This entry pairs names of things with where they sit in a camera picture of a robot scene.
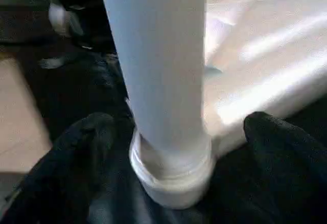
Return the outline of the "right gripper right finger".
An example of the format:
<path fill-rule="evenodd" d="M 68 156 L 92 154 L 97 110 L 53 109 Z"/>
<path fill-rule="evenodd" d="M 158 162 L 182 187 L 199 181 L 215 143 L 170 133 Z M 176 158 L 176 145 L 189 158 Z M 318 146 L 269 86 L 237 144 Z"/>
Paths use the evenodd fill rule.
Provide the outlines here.
<path fill-rule="evenodd" d="M 326 147 L 302 128 L 264 112 L 244 132 L 283 223 L 326 223 Z"/>

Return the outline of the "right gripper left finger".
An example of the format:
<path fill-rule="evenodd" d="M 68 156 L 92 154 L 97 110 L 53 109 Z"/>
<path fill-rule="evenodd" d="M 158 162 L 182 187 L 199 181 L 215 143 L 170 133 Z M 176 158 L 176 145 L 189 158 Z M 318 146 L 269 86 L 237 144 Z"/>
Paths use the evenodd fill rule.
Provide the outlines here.
<path fill-rule="evenodd" d="M 1 223 L 87 223 L 115 138 L 108 114 L 72 124 L 9 196 Z"/>

